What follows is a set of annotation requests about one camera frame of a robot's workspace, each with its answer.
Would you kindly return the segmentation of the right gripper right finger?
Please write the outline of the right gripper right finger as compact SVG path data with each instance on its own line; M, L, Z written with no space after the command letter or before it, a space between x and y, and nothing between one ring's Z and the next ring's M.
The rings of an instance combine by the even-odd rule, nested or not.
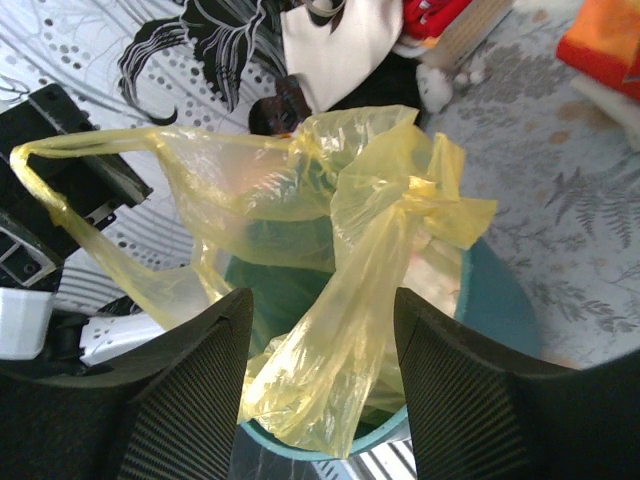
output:
M571 369L397 291L394 330L421 479L635 479L639 355Z

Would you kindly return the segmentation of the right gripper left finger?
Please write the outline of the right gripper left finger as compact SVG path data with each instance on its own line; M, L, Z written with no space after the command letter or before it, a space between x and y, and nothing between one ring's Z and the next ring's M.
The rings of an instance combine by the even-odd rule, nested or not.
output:
M253 321L237 289L95 366L46 350L1 364L5 479L224 479Z

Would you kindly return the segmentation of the yellow trash bag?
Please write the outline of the yellow trash bag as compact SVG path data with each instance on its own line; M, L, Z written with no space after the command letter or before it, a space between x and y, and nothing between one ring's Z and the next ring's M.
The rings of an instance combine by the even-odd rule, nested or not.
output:
M226 135L196 127L75 133L30 141L9 164L27 191L160 326L172 329L231 290L219 252L330 280L293 329L248 364L238 418L282 443L334 458L351 453L375 387L399 385L389 354L395 294L419 255L458 274L497 208L460 193L465 152L428 136L395 105L327 112L291 135ZM153 271L77 214L29 164L148 151L159 161L194 241L191 262Z

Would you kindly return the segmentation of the teal trash bin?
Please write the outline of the teal trash bin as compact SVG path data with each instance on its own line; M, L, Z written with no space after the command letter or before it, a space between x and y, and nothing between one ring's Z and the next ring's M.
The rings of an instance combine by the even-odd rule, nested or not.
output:
M248 356L272 353L278 341L311 308L330 278L328 272L252 264L231 257L226 282L251 289L254 297ZM461 289L453 318L526 355L537 357L541 353L529 298L507 264L482 239L463 251Z

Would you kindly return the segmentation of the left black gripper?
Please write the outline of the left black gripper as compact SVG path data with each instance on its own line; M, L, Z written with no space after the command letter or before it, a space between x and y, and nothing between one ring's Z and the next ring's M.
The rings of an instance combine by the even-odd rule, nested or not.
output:
M26 224L49 220L46 209L10 168L11 151L30 141L94 129L57 84L35 91L1 114L2 287L58 288L63 265L57 253L11 216ZM121 205L135 207L153 192L118 154L59 159L33 154L28 165L83 217L105 205L113 210Z

